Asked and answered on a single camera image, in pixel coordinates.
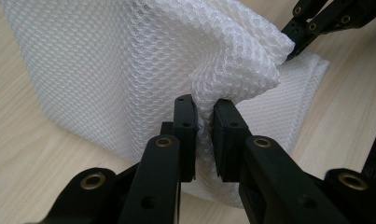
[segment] light wood surface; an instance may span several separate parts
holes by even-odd
[[[295,1],[244,1],[282,28]],[[360,171],[376,136],[376,21],[325,35],[310,51],[330,61],[293,159],[307,172]],[[91,167],[130,164],[42,114],[0,5],[0,223],[39,221],[69,180]],[[182,196],[181,223],[248,223],[244,210]]]

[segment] white cloth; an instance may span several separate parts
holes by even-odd
[[[238,193],[216,176],[208,133],[216,100],[237,104],[284,81],[238,107],[253,133],[290,151],[326,70],[311,54],[281,65],[294,44],[232,0],[1,2],[47,117],[123,158],[139,161],[174,98],[191,93],[197,180],[183,189],[232,205]]]

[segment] wooden table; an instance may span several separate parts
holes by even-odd
[[[282,28],[295,2],[244,0]],[[330,61],[304,121],[293,159],[307,172],[360,171],[376,136],[376,21],[321,36],[309,47]],[[39,221],[77,173],[130,164],[42,114],[0,6],[0,223]],[[182,195],[181,223],[247,223],[244,210]]]

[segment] mounting hole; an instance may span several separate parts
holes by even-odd
[[[340,173],[339,181],[350,189],[365,190],[368,188],[368,184],[365,180],[359,176],[348,173]]]
[[[141,206],[145,209],[152,209],[156,207],[156,198],[155,197],[145,197],[141,200]]]
[[[351,17],[349,15],[345,15],[341,18],[341,23],[347,23],[351,20]]]
[[[305,194],[301,195],[298,198],[298,202],[301,206],[309,209],[314,209],[318,206],[316,201],[312,197]]]
[[[95,173],[87,175],[80,181],[80,187],[83,189],[98,189],[105,182],[105,175],[103,173]]]
[[[315,23],[311,23],[310,26],[309,26],[309,29],[310,30],[315,30],[316,29],[316,24]]]
[[[301,7],[295,7],[295,9],[293,10],[293,12],[296,14],[296,15],[299,15],[301,13]]]
[[[258,147],[270,147],[272,145],[272,142],[270,142],[266,138],[255,138],[254,144],[257,145]]]
[[[155,142],[158,147],[169,147],[172,143],[173,141],[170,138],[159,138]]]

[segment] table surface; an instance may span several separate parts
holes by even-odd
[[[244,3],[282,28],[296,2]],[[306,172],[361,171],[376,136],[376,20],[320,36],[309,47],[330,61],[292,158]],[[91,167],[130,164],[47,120],[0,5],[0,223],[39,221],[69,180]],[[182,195],[181,223],[248,223],[243,209]]]

